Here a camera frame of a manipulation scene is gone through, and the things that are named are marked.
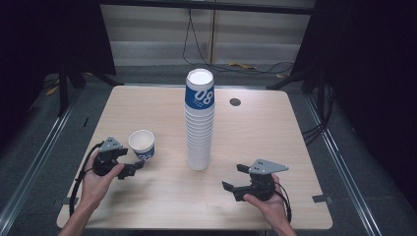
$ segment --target white wall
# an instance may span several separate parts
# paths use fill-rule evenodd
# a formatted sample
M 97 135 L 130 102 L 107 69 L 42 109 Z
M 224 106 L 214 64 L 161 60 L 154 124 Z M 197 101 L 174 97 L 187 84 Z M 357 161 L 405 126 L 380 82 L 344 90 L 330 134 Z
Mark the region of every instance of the white wall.
M 314 0 L 233 2 L 291 7 L 313 7 L 315 3 Z M 188 10 L 106 5 L 101 10 L 117 66 L 185 63 L 182 54 Z M 295 60 L 309 16 L 192 10 L 192 19 L 200 49 L 208 62 L 211 59 L 212 63 L 273 64 Z M 191 30 L 186 58 L 191 62 L 202 61 Z

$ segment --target human arm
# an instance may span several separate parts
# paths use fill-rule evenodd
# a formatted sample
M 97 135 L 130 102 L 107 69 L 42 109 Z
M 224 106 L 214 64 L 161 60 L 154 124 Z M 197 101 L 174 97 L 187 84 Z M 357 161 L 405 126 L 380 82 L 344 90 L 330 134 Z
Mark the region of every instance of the human arm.
M 273 181 L 276 183 L 276 191 L 281 194 L 281 189 L 277 184 L 279 183 L 278 177 L 272 174 L 272 178 Z M 286 217 L 284 201 L 277 194 L 274 194 L 272 198 L 265 202 L 262 202 L 261 200 L 257 199 L 255 196 L 250 194 L 246 194 L 245 196 L 243 196 L 243 199 L 249 204 L 256 207 L 262 213 L 267 223 L 279 236 L 296 235 L 294 229 L 291 227 Z
M 83 192 L 76 210 L 68 219 L 59 233 L 65 235 L 82 235 L 92 213 L 98 208 L 107 193 L 111 181 L 122 171 L 124 164 L 117 164 L 105 176 L 98 176 L 92 170 L 92 165 L 98 152 L 96 151 L 86 164 L 87 172 L 83 179 Z

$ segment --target printed number on cup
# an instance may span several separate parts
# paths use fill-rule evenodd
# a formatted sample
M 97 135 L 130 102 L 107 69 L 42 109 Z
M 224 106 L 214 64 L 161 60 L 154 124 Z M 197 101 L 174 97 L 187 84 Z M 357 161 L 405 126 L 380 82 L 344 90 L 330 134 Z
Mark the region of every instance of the printed number on cup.
M 147 160 L 147 159 L 151 158 L 151 155 L 139 155 L 138 158 L 143 159 L 143 160 Z
M 194 97 L 196 98 L 196 100 L 198 101 L 202 100 L 205 105 L 208 105 L 211 102 L 212 95 L 213 95 L 212 91 L 208 92 L 207 90 L 199 90 L 197 91 Z

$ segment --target stack of paper cups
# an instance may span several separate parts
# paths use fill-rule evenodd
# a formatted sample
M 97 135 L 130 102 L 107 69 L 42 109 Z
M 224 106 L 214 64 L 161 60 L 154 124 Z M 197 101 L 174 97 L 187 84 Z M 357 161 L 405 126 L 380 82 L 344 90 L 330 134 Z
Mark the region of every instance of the stack of paper cups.
M 188 74 L 184 113 L 188 164 L 195 170 L 206 169 L 214 120 L 214 82 L 210 71 L 196 69 Z

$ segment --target dark circle on table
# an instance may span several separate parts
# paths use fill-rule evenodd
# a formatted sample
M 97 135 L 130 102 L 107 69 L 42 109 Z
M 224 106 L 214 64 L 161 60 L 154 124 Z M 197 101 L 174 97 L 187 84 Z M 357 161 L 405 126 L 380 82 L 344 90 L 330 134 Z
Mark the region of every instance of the dark circle on table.
M 230 99 L 230 104 L 232 104 L 233 106 L 239 106 L 242 102 L 240 102 L 240 100 L 238 98 L 231 98 Z

